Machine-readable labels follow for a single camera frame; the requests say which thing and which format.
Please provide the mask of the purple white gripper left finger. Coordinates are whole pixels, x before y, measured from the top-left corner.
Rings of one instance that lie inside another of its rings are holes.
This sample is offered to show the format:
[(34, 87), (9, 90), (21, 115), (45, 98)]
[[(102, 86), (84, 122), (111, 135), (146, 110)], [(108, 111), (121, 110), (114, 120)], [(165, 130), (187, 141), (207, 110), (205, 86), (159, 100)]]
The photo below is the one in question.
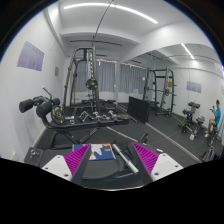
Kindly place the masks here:
[(42, 170), (79, 185), (90, 155), (91, 146), (85, 144), (65, 156), (54, 156), (42, 167)]

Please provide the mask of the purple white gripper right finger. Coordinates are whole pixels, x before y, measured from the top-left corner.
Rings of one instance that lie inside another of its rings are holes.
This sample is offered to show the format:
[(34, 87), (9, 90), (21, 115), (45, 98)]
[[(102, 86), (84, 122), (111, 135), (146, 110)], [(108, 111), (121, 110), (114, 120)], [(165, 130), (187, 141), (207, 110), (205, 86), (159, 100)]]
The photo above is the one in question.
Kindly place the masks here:
[(144, 185), (182, 169), (182, 166), (167, 153), (158, 154), (151, 145), (129, 143), (127, 149), (139, 170)]

